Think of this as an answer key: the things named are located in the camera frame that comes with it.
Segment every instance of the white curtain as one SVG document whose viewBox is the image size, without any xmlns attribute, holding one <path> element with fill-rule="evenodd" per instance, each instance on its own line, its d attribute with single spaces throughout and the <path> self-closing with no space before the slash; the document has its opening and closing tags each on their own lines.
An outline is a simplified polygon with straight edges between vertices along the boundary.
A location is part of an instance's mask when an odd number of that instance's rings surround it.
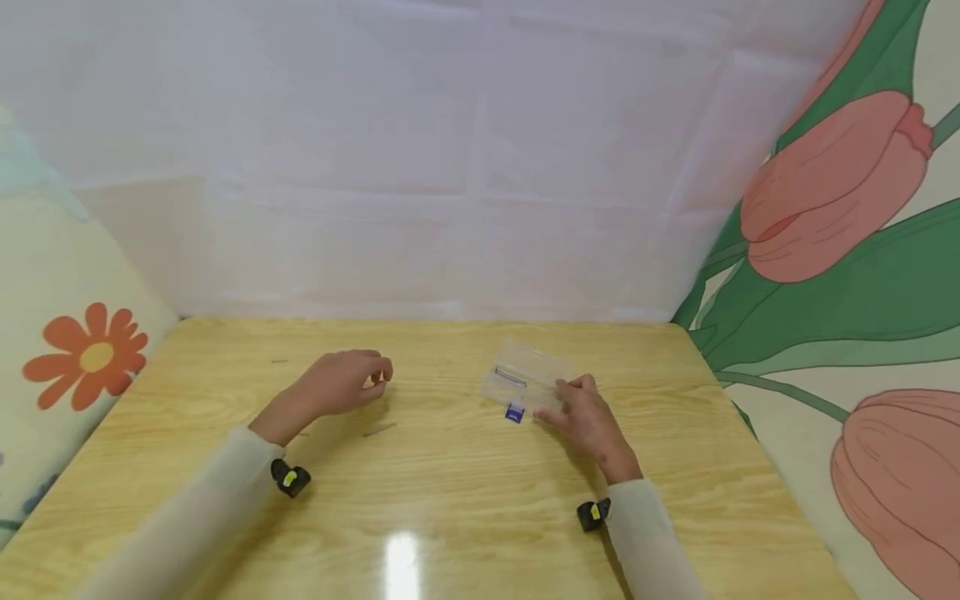
<svg viewBox="0 0 960 600">
<path fill-rule="evenodd" d="M 669 320 L 862 0 L 7 0 L 6 104 L 186 314 Z"/>
</svg>

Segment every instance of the metal pin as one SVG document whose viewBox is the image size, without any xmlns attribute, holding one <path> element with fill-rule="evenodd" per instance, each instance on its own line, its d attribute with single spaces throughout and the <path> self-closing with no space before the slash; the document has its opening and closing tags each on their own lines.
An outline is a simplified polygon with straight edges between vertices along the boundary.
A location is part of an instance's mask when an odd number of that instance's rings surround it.
<svg viewBox="0 0 960 600">
<path fill-rule="evenodd" d="M 500 375 L 501 377 L 503 377 L 503 378 L 506 379 L 507 381 L 510 381 L 510 382 L 512 382 L 512 383 L 517 384 L 518 386 L 523 386 L 524 388 L 527 387 L 527 382 L 526 382 L 526 381 L 524 381 L 523 379 L 520 379 L 520 378 L 517 377 L 516 375 L 512 375 L 512 374 L 510 374 L 510 373 L 508 373 L 508 372 L 506 372 L 506 371 L 503 371 L 503 370 L 500 369 L 499 367 L 493 367 L 493 372 L 494 372 L 495 374 L 497 374 L 497 375 Z"/>
<path fill-rule="evenodd" d="M 368 429 L 363 434 L 363 437 L 368 438 L 370 436 L 375 436 L 376 434 L 386 431 L 387 429 L 390 429 L 391 427 L 395 427 L 395 426 L 396 426 L 396 423 L 387 423 L 385 425 L 377 425 L 375 427 Z"/>
</svg>

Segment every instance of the white sleeve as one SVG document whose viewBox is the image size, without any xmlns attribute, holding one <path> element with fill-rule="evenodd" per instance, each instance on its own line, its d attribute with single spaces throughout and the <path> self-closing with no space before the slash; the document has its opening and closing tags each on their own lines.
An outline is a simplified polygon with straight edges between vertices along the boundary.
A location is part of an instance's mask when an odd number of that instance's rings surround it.
<svg viewBox="0 0 960 600">
<path fill-rule="evenodd" d="M 221 542 L 244 528 L 274 488 L 270 463 L 284 449 L 246 427 L 177 495 L 148 516 L 75 594 L 77 600 L 179 597 Z"/>
<path fill-rule="evenodd" d="M 707 600 L 653 484 L 627 481 L 609 494 L 607 532 L 634 598 Z"/>
</svg>

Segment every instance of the transparent case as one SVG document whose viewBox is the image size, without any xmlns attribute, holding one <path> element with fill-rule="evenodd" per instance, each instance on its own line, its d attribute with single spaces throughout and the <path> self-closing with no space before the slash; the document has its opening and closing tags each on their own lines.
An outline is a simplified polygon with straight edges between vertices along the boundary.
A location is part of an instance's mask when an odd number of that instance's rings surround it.
<svg viewBox="0 0 960 600">
<path fill-rule="evenodd" d="M 508 339 L 487 372 L 480 394 L 504 405 L 514 404 L 525 410 L 538 406 L 559 409 L 557 379 L 575 377 L 573 368 L 564 361 Z"/>
</svg>

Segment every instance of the right hand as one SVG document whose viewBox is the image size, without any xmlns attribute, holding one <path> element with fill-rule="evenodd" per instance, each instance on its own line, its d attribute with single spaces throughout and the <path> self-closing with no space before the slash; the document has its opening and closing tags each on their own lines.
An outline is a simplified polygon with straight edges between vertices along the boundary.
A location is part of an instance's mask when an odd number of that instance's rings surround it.
<svg viewBox="0 0 960 600">
<path fill-rule="evenodd" d="M 534 410 L 534 418 L 557 427 L 586 452 L 603 471 L 609 485 L 642 479 L 636 455 L 610 406 L 597 391 L 593 375 L 581 375 L 570 382 L 558 379 L 557 391 L 564 401 L 562 412 L 541 406 Z"/>
</svg>

